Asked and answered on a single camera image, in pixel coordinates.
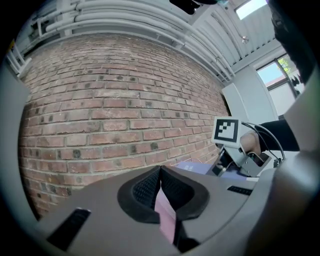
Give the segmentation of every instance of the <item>black and white square marker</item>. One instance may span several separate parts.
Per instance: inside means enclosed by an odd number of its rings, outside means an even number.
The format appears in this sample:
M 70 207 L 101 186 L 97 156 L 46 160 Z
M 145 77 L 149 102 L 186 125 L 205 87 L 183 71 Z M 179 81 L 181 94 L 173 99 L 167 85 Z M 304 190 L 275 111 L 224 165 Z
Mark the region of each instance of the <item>black and white square marker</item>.
M 240 124 L 239 119 L 230 116 L 216 117 L 211 141 L 238 148 L 240 146 Z

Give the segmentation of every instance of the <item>rectangular black slot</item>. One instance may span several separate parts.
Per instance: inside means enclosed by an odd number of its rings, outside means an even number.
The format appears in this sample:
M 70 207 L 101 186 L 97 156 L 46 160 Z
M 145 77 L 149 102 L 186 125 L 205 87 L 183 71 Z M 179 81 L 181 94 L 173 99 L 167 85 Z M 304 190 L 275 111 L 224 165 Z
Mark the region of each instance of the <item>rectangular black slot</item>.
M 243 194 L 243 195 L 246 195 L 246 196 L 250 196 L 251 193 L 252 193 L 252 189 L 247 189 L 247 188 L 238 187 L 238 186 L 228 187 L 227 190 L 230 190 L 232 192 L 236 192 L 236 193 L 239 193 L 239 194 Z
M 91 212 L 77 208 L 70 216 L 48 237 L 47 241 L 55 247 L 66 251 L 79 232 Z

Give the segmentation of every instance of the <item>window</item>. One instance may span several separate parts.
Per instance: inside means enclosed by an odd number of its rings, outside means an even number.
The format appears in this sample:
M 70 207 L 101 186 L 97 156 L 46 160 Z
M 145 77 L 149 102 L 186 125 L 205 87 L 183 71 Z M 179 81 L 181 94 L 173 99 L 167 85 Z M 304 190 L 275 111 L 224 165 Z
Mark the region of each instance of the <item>window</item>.
M 266 0 L 250 0 L 242 4 L 237 9 L 235 9 L 235 12 L 238 15 L 239 19 L 242 20 L 245 17 L 247 17 L 249 14 L 265 6 L 266 4 L 267 4 Z
M 298 69 L 286 54 L 264 65 L 257 72 L 271 95 L 279 118 L 282 118 L 305 88 Z

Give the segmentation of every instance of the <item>black sleeve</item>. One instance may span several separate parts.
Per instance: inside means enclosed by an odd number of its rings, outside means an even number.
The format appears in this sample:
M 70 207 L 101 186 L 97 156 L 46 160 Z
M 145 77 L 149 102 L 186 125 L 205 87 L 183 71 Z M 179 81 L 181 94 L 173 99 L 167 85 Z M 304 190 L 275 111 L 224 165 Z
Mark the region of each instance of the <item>black sleeve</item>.
M 296 138 L 291 131 L 286 120 L 265 122 L 261 124 L 264 128 L 268 129 L 280 142 L 284 151 L 300 151 Z M 260 135 L 263 137 L 267 147 L 270 150 L 279 150 L 277 143 L 269 136 L 263 129 L 255 127 Z M 259 137 L 261 152 L 267 150 L 263 140 Z

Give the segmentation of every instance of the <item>person's arm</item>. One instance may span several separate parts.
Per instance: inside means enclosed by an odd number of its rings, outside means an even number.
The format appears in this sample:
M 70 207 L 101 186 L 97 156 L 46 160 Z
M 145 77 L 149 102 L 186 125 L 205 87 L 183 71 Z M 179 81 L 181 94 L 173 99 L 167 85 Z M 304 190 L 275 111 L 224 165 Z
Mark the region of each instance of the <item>person's arm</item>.
M 261 124 L 268 129 L 280 142 L 284 151 L 299 151 L 299 146 L 296 138 L 291 131 L 286 120 L 271 121 Z M 277 143 L 263 129 L 255 127 L 259 134 L 264 139 L 269 150 L 279 150 Z M 255 152 L 258 155 L 267 150 L 267 147 L 261 137 L 255 131 L 250 131 L 241 137 L 241 145 L 245 152 Z

